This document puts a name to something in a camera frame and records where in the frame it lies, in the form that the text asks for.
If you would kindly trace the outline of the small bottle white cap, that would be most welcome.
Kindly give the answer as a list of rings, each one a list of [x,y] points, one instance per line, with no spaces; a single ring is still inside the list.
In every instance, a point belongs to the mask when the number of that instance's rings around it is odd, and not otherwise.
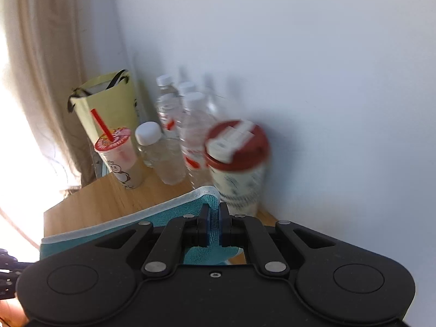
[[[140,124],[135,138],[143,160],[155,170],[164,184],[176,185],[186,177],[179,140],[166,137],[156,122]]]

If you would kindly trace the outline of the white cup red lid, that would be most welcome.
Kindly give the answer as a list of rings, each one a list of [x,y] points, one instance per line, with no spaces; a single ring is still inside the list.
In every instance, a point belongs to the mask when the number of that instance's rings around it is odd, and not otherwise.
[[[217,123],[204,149],[214,187],[230,214],[255,216],[270,156],[264,130],[249,120]]]

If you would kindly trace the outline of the bubble tea cup red straw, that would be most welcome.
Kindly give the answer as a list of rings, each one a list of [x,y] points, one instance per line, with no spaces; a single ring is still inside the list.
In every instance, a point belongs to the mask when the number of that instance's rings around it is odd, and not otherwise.
[[[115,178],[128,189],[143,183],[140,159],[129,128],[109,129],[95,108],[91,114],[104,132],[94,143],[94,149],[104,158]]]

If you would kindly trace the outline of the clear water bottle left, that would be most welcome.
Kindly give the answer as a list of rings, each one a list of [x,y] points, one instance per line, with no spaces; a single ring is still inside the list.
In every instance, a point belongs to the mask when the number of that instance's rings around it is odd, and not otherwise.
[[[180,110],[180,97],[174,87],[170,75],[160,75],[156,78],[160,90],[160,97],[156,101],[156,110],[165,136],[177,139],[177,119]]]

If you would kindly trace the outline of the yellow paper bag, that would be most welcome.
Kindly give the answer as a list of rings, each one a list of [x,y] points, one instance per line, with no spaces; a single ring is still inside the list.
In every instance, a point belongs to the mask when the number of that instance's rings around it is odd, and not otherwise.
[[[134,83],[126,69],[101,75],[75,88],[67,101],[69,113],[75,113],[91,143],[95,144],[104,131],[92,115],[96,110],[107,128],[129,128],[139,125]]]

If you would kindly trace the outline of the beige curtain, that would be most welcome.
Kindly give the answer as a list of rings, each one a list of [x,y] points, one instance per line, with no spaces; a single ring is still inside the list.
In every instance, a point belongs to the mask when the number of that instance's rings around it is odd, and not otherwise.
[[[95,179],[91,145],[68,112],[71,91],[128,65],[114,0],[1,0],[1,93],[32,134],[18,181],[72,192]]]

